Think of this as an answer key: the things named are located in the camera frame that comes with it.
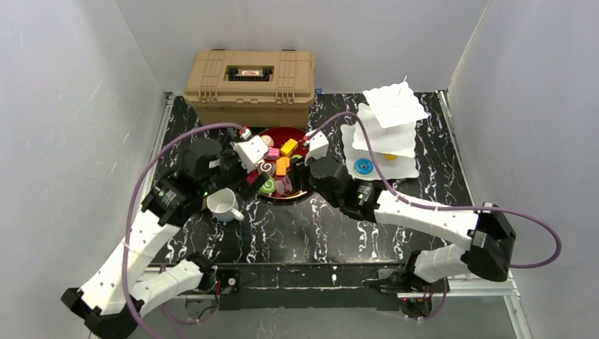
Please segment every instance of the white paper plate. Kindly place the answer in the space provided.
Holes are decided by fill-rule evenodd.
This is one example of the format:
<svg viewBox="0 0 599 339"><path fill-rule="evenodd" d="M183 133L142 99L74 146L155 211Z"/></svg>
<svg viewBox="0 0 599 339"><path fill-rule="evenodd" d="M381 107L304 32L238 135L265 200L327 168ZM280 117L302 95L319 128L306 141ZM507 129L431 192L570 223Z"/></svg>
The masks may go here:
<svg viewBox="0 0 599 339"><path fill-rule="evenodd" d="M370 154L367 150L356 150L351 145L353 144L355 125L341 125L341 141L343 142L343 154L345 155L345 166L348 172L354 179L363 180L380 180L376 170L372 173L362 176L354 172L354 163L360 158L370 159ZM397 157L394 160L385 159L382 153L375 153L376 163L387 179L405 179L417 178L420 173L416 169L416 160L413 157Z"/></svg>
<svg viewBox="0 0 599 339"><path fill-rule="evenodd" d="M363 93L376 120L384 129L428 117L425 108L405 81L365 90Z"/></svg>
<svg viewBox="0 0 599 339"><path fill-rule="evenodd" d="M388 153L400 155L402 157L415 157L416 153L416 123L407 124L383 129L374 117L372 110L368 105L358 105L358 117L362 120L372 150L378 153ZM364 134L359 125L356 125L354 132L354 141L352 147L357 150L368 150Z"/></svg>

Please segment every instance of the mug handle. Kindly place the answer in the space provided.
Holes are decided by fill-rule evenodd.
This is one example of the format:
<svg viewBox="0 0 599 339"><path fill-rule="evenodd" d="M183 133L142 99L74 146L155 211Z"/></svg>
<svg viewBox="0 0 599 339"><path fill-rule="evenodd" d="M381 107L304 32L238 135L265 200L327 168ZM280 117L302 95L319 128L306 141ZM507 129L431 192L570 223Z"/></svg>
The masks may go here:
<svg viewBox="0 0 599 339"><path fill-rule="evenodd" d="M243 221L243 219L245 218L241 212L239 212L238 210L236 210L234 208L231 210L231 213L233 213L233 216L235 217L235 219L237 219L239 221Z"/></svg>

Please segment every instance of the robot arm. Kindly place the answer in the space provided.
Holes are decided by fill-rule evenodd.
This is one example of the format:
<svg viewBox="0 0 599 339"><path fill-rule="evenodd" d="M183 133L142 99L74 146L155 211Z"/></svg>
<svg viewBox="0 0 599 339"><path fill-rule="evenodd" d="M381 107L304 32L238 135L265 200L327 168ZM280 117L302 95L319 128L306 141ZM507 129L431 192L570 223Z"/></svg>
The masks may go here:
<svg viewBox="0 0 599 339"><path fill-rule="evenodd" d="M177 169L161 177L143 199L131 228L127 264L130 295L141 316L182 292L214 288L216 266L201 254L192 254L149 280L137 281L189 217L206 207L210 194L229 188L247 200L266 182L268 176L263 175L248 184L247 174L266 156L268 148L250 133L242 139L245 141L229 138L224 145L211 139L192 143L183 151ZM121 241L91 279L79 288L69 288L61 297L100 338L126 338L137 326L125 305L123 251Z"/></svg>
<svg viewBox="0 0 599 339"><path fill-rule="evenodd" d="M412 252L401 274L402 281L426 285L464 273L491 281L507 279L516 233L503 213L416 208L413 203L444 205L400 194L407 199L405 203L382 184L354 180L345 165L326 156L328 141L322 132L304 147L309 149L306 160L292 161L290 177L294 187L317 191L352 219L401 225L452 243L434 251Z"/></svg>

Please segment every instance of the white enclosure wall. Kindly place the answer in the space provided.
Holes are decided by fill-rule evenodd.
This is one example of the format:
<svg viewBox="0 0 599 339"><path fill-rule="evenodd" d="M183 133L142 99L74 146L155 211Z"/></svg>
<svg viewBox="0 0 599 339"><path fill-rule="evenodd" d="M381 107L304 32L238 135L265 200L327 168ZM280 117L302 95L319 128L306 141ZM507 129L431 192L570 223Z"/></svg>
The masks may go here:
<svg viewBox="0 0 599 339"><path fill-rule="evenodd" d="M535 338L597 338L599 3L493 1L449 87L475 200L538 215L562 256L514 270ZM552 238L511 219L514 263L547 258Z"/></svg>
<svg viewBox="0 0 599 339"><path fill-rule="evenodd" d="M182 94L200 49L302 49L316 86L360 92L408 75L444 90L488 0L117 0L165 91Z"/></svg>
<svg viewBox="0 0 599 339"><path fill-rule="evenodd" d="M87 338L61 302L124 234L164 94L114 0L0 5L0 337Z"/></svg>

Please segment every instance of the blue toy donut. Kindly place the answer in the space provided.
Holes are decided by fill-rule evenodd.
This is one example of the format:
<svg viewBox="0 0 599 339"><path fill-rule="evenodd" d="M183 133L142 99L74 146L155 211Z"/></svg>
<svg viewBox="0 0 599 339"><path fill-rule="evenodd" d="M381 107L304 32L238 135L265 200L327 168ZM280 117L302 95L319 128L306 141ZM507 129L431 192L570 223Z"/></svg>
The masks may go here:
<svg viewBox="0 0 599 339"><path fill-rule="evenodd" d="M354 163L354 172L357 175L365 176L372 173L373 170L374 165L372 164L372 161L365 157L356 160L356 162Z"/></svg>

